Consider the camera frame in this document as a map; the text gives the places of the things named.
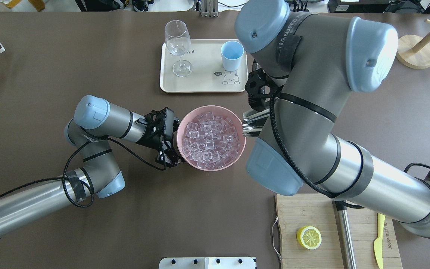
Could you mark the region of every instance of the blue cup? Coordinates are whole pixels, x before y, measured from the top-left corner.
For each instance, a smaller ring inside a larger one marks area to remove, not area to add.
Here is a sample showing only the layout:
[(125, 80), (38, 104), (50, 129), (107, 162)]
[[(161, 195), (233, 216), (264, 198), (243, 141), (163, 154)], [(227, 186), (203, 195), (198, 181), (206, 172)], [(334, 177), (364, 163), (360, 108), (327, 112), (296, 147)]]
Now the blue cup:
[(222, 64), (226, 71), (237, 70), (242, 61), (244, 49), (237, 41), (228, 41), (222, 45)]

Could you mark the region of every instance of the cartoon bear drawing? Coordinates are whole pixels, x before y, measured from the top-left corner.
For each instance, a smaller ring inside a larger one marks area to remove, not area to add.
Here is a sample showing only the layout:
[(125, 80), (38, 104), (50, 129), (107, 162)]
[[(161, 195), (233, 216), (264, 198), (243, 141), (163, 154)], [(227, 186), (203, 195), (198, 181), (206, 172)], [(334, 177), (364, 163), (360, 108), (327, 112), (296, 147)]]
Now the cartoon bear drawing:
[(223, 77), (223, 84), (240, 84), (239, 76), (237, 75), (237, 71), (226, 71), (225, 76)]

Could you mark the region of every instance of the wine glass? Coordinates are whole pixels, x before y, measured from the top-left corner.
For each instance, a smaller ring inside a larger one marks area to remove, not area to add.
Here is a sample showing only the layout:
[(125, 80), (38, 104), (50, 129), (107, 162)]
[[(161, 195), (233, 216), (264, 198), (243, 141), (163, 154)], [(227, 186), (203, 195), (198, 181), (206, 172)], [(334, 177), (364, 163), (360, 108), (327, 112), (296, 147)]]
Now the wine glass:
[(184, 22), (174, 20), (166, 24), (165, 44), (170, 53), (180, 57), (180, 60), (174, 63), (174, 74), (182, 78), (190, 75), (191, 63), (187, 60), (182, 60), (182, 55), (190, 49), (190, 36)]

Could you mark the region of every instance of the wooden round base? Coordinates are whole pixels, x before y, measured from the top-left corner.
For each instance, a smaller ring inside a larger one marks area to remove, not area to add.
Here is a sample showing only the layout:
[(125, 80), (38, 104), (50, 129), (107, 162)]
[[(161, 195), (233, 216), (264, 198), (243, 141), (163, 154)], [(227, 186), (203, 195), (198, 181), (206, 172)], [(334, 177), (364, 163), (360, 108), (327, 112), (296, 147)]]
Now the wooden round base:
[(405, 66), (413, 69), (425, 69), (430, 67), (430, 43), (425, 45), (418, 52), (412, 50), (421, 39), (421, 36), (414, 34), (408, 34), (399, 38), (396, 58)]

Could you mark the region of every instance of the pink bowl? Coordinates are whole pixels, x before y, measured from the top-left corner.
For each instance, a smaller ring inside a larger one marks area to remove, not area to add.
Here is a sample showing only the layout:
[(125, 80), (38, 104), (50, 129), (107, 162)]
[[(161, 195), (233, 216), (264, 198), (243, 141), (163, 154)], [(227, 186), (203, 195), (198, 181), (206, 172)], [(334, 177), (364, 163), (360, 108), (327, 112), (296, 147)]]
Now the pink bowl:
[[(194, 160), (190, 160), (187, 156), (184, 155), (184, 152), (182, 151), (182, 139), (185, 138), (185, 130), (187, 128), (187, 124), (189, 124), (190, 121), (193, 121), (195, 119), (196, 116), (202, 114), (202, 113), (206, 113), (206, 112), (213, 112), (214, 115), (217, 116), (223, 116), (223, 117), (229, 117), (230, 119), (232, 119), (234, 127), (237, 129), (237, 135), (239, 136), (239, 141), (241, 143), (241, 148), (239, 150), (239, 155), (235, 158), (235, 160), (222, 168), (218, 168), (218, 169), (203, 169), (203, 168), (199, 168), (196, 165), (196, 162)], [(221, 106), (202, 106), (199, 108), (196, 108), (194, 110), (192, 110), (189, 114), (187, 114), (184, 119), (182, 119), (182, 121), (180, 122), (179, 125), (179, 131), (177, 132), (177, 148), (179, 149), (180, 155), (184, 158), (184, 160), (192, 165), (193, 167), (203, 170), (203, 171), (219, 171), (219, 170), (223, 170), (229, 166), (231, 166), (232, 164), (236, 163), (237, 160), (239, 159), (239, 157), (242, 155), (244, 147), (245, 147), (245, 143), (246, 143), (246, 138), (243, 136), (243, 127), (242, 127), (242, 121), (240, 121), (240, 119), (237, 117), (237, 115), (235, 115), (235, 113), (233, 113), (232, 111), (221, 107)]]

